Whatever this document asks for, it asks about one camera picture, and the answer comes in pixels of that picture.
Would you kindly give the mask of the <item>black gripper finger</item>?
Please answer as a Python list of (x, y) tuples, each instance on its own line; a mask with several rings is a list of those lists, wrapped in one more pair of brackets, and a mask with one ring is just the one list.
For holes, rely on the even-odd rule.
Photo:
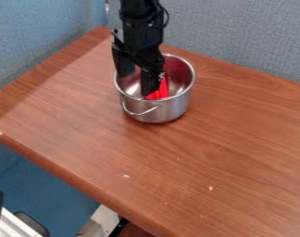
[(163, 76), (164, 72), (162, 70), (142, 68), (140, 87), (143, 97), (158, 90)]
[(112, 61), (116, 73), (120, 77), (126, 77), (135, 72), (135, 64), (130, 60), (126, 50), (118, 45), (111, 45)]

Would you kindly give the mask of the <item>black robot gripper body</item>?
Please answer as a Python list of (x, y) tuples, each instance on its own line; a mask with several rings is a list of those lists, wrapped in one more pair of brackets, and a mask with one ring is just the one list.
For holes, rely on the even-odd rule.
[(143, 15), (119, 13), (122, 28), (112, 30), (114, 44), (127, 52), (135, 67), (162, 70), (163, 57), (159, 45), (163, 40), (163, 13)]

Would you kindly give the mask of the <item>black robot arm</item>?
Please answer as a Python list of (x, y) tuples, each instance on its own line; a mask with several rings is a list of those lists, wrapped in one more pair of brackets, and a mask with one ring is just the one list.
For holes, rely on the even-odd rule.
[(159, 51), (168, 14), (159, 0), (119, 0), (122, 28), (111, 34), (111, 55), (116, 73), (126, 77), (140, 69), (142, 97), (154, 93), (163, 77), (164, 58)]

